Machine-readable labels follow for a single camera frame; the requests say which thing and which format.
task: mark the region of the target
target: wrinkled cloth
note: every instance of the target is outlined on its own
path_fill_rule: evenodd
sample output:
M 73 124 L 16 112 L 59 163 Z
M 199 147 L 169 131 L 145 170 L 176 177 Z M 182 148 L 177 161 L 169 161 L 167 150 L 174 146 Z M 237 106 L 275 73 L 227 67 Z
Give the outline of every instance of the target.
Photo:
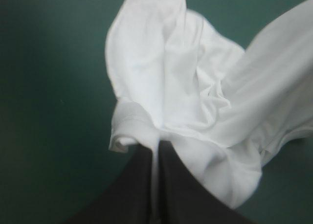
M 185 0 L 125 0 L 108 32 L 117 105 L 110 149 L 171 141 L 193 176 L 236 208 L 262 166 L 313 135 L 313 0 L 268 24 L 246 50 Z

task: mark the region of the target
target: white fabric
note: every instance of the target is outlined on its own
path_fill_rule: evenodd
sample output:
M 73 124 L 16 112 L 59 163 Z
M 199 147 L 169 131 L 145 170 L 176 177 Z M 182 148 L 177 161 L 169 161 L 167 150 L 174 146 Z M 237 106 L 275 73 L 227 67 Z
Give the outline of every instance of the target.
M 125 0 L 106 41 L 118 99 L 110 149 L 172 142 L 195 178 L 235 208 L 287 141 L 313 134 L 313 0 L 246 51 L 185 0 Z

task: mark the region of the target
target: clothing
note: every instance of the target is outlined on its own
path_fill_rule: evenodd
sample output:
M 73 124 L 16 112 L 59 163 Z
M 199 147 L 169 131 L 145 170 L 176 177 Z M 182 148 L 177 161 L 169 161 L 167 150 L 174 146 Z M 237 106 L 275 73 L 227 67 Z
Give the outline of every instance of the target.
M 125 0 L 106 62 L 118 99 L 110 149 L 140 143 L 157 169 L 158 143 L 171 141 L 231 208 L 286 142 L 313 134 L 313 0 L 267 25 L 246 51 L 185 0 Z

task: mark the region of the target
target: hanging shirt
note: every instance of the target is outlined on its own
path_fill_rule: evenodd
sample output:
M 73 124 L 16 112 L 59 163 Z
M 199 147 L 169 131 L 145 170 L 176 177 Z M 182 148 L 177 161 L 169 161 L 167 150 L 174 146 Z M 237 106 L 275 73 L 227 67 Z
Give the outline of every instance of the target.
M 193 176 L 238 207 L 262 165 L 313 134 L 313 0 L 243 50 L 185 0 L 125 0 L 106 40 L 117 105 L 110 149 L 171 141 Z

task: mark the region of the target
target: dark green background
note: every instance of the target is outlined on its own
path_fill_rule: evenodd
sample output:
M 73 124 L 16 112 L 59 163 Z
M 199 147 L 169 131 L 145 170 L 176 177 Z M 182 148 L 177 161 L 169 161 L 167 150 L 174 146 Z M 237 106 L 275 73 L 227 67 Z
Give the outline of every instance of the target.
M 187 0 L 247 47 L 304 0 Z M 53 224 L 91 202 L 131 153 L 108 151 L 115 98 L 104 42 L 123 0 L 0 0 L 0 223 Z M 313 222 L 312 139 L 289 143 L 238 209 L 260 224 Z

